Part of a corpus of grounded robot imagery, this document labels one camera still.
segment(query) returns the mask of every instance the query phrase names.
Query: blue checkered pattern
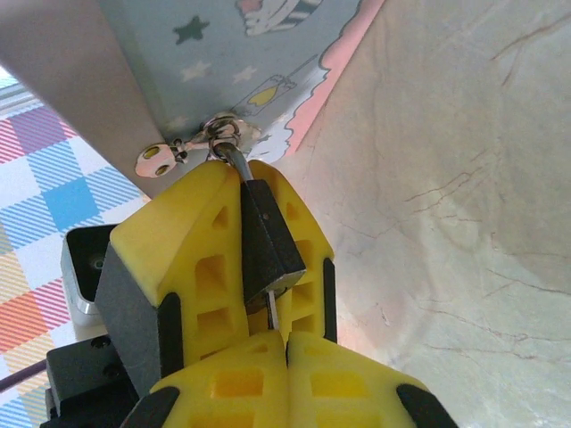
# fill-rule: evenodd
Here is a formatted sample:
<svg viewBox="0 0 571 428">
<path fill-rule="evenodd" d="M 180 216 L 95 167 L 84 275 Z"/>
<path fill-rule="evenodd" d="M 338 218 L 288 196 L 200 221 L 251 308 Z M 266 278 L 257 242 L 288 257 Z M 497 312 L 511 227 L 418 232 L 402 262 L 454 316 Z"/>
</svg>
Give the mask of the blue checkered pattern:
<svg viewBox="0 0 571 428">
<path fill-rule="evenodd" d="M 62 238 L 121 222 L 139 190 L 40 103 L 0 118 L 0 377 L 74 342 L 62 294 Z M 0 394 L 0 428 L 46 421 L 46 375 Z"/>
</svg>

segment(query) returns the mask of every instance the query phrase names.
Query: marble surface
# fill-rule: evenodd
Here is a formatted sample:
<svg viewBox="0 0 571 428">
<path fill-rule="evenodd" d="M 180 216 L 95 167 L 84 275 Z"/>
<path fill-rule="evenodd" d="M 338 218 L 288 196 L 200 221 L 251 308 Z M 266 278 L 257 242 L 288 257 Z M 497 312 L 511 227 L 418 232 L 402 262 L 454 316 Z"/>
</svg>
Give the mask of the marble surface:
<svg viewBox="0 0 571 428">
<path fill-rule="evenodd" d="M 571 426 L 571 2 L 387 0 L 298 153 L 340 341 L 463 427 Z"/>
</svg>

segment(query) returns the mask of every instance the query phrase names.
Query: star print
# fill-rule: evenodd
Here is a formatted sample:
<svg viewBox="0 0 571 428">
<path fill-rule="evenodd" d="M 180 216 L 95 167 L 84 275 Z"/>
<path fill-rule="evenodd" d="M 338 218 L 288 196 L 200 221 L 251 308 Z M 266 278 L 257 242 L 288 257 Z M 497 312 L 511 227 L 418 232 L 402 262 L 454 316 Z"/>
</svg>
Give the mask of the star print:
<svg viewBox="0 0 571 428">
<path fill-rule="evenodd" d="M 234 77 L 234 83 L 233 85 L 235 85 L 236 83 L 242 81 L 242 80 L 250 80 L 252 78 L 252 74 L 255 73 L 258 69 L 255 69 L 252 66 L 248 66 L 245 69 L 243 69 L 242 71 L 240 71 L 239 73 L 236 73 L 233 77 Z"/>
<path fill-rule="evenodd" d="M 178 131 L 188 122 L 188 118 L 182 116 L 177 116 L 175 119 L 167 123 L 167 129 L 169 131 Z"/>
<path fill-rule="evenodd" d="M 200 21 L 198 15 L 195 15 L 184 27 L 175 27 L 173 31 L 178 35 L 177 45 L 186 42 L 190 38 L 202 40 L 203 29 L 209 25 L 211 24 L 208 21 Z"/>
<path fill-rule="evenodd" d="M 187 82 L 191 78 L 203 78 L 206 76 L 206 70 L 210 68 L 210 64 L 207 62 L 199 61 L 195 65 L 191 65 L 186 69 L 182 69 L 182 81 Z"/>
</svg>

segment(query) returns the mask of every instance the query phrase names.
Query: pink edge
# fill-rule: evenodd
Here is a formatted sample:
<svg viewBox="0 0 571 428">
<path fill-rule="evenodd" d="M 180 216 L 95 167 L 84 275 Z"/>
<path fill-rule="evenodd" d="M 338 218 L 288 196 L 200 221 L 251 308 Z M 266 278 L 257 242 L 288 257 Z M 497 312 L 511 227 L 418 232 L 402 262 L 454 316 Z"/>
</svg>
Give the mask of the pink edge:
<svg viewBox="0 0 571 428">
<path fill-rule="evenodd" d="M 325 104 L 333 86 L 384 2 L 385 0 L 363 0 L 359 13 L 347 24 L 343 35 L 326 50 L 321 65 L 329 69 L 327 78 L 313 90 L 313 96 L 296 109 L 294 118 L 285 125 L 286 128 L 292 130 L 286 155 L 295 152 L 302 143 L 305 134 L 318 116 L 319 110 Z"/>
</svg>

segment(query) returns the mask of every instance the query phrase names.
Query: metal ring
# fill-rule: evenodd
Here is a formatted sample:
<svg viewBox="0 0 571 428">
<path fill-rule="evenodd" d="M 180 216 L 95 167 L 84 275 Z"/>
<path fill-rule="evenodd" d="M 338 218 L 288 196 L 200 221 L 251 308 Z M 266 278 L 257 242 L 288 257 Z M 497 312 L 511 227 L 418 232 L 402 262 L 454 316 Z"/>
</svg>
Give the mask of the metal ring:
<svg viewBox="0 0 571 428">
<path fill-rule="evenodd" d="M 215 114 L 212 118 L 204 122 L 201 126 L 201 129 L 205 129 L 209 127 L 212 123 L 221 119 L 238 119 L 238 117 L 232 111 L 222 111 L 220 113 Z"/>
<path fill-rule="evenodd" d="M 220 131 L 221 128 L 226 127 L 228 125 L 232 126 L 232 128 L 234 129 L 233 134 L 236 134 L 238 136 L 240 135 L 240 127 L 235 123 L 234 118 L 224 118 L 224 119 L 214 120 L 211 124 L 204 127 L 204 132 L 206 132 L 206 134 L 209 137 L 214 137 Z"/>
<path fill-rule="evenodd" d="M 232 144 L 233 146 L 237 147 L 239 142 L 240 142 L 240 140 L 239 140 L 238 136 L 235 136 L 235 135 L 225 136 L 223 138 L 211 138 L 208 141 L 208 150 L 209 150 L 210 155 L 213 156 L 215 159 L 218 159 L 219 161 L 225 161 L 226 159 L 220 157 L 219 154 L 216 153 L 216 150 L 214 148 L 218 144 L 222 144 L 222 143 Z"/>
</svg>

